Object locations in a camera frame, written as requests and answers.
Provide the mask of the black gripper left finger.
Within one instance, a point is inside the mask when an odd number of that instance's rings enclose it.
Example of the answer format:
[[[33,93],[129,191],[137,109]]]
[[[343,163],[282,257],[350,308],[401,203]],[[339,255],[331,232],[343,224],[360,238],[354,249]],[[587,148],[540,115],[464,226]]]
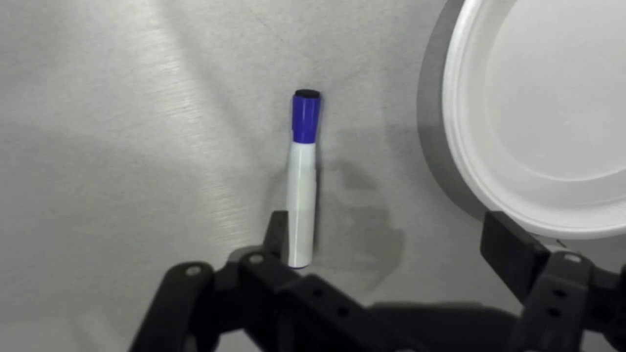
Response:
[[[229,332],[245,332],[262,352],[366,352],[348,324],[356,302],[288,267],[286,255],[288,212],[274,210],[262,244],[235,249],[223,267],[172,265],[129,352],[217,352]]]

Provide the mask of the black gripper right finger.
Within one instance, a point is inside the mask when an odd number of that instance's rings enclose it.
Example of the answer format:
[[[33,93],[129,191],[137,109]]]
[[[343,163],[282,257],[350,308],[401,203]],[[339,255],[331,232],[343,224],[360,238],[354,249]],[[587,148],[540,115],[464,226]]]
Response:
[[[480,251],[523,302],[507,352],[581,352],[585,332],[626,352],[624,269],[550,249],[501,210],[485,212]]]

